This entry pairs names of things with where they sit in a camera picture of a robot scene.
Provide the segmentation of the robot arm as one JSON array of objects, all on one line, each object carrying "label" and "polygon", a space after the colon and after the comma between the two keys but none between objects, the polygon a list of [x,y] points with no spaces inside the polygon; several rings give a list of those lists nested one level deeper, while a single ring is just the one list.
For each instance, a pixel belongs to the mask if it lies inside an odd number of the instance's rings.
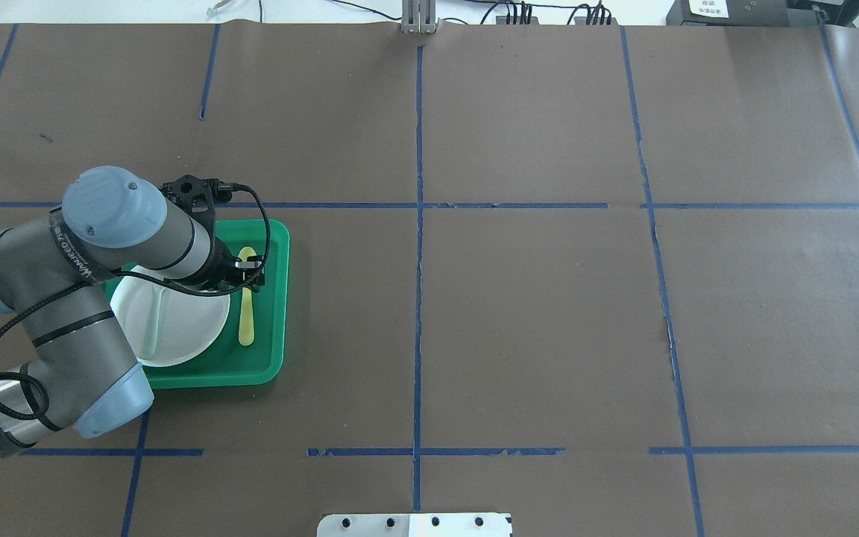
[{"label": "robot arm", "polygon": [[221,297],[265,282],[215,234],[215,208],[251,186],[185,175],[154,186],[117,166],[69,184],[45,216],[0,232],[0,461],[74,429],[94,439],[154,394],[102,285],[143,280]]}]

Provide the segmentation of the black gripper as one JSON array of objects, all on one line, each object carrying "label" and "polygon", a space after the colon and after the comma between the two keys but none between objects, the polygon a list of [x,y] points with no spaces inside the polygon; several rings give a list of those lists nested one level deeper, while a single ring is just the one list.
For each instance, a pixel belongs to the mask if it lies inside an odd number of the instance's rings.
[{"label": "black gripper", "polygon": [[249,289],[259,292],[265,285],[264,274],[242,274],[242,271],[259,271],[265,265],[260,256],[239,259],[224,242],[215,239],[204,265],[195,272],[195,289],[228,290]]}]

